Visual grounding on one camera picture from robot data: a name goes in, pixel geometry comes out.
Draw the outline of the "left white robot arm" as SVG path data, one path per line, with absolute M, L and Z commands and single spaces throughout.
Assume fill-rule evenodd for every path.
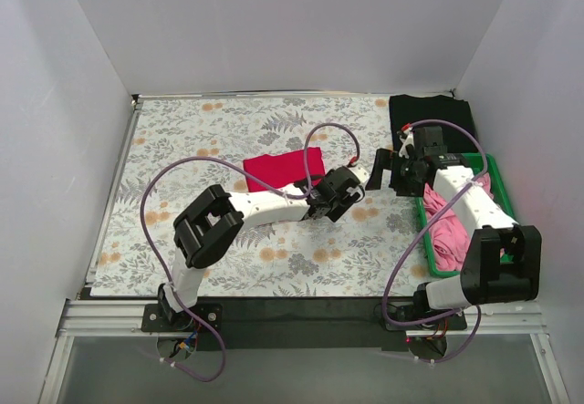
M 261 225 L 328 218 L 337 221 L 364 196 L 370 175 L 360 166 L 330 170 L 311 190 L 297 181 L 276 192 L 205 189 L 173 222 L 172 280 L 159 287 L 162 317 L 174 324 L 195 306 L 205 269 L 220 261 L 238 234 Z

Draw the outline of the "red t shirt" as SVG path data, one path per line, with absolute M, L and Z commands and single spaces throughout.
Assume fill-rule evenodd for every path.
M 321 149 L 308 149 L 309 173 L 318 182 L 318 177 L 325 175 L 325 166 Z M 243 160 L 243 170 L 257 177 L 260 181 L 280 189 L 295 181 L 306 178 L 303 150 L 290 151 L 280 155 L 261 155 Z

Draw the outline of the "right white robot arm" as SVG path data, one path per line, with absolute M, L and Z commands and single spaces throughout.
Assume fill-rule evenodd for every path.
M 458 275 L 421 285 L 412 297 L 410 320 L 388 312 L 389 292 L 381 299 L 384 321 L 392 326 L 419 326 L 441 321 L 467 307 L 531 301 L 539 292 L 542 236 L 537 227 L 522 225 L 485 191 L 481 178 L 488 160 L 479 150 L 480 171 L 473 171 L 463 155 L 449 152 L 443 141 L 447 121 L 424 119 L 404 125 L 399 151 L 390 154 L 390 186 L 400 196 L 421 197 L 430 188 L 445 206 L 424 225 L 398 263 L 404 264 L 431 227 L 453 212 L 469 239 Z

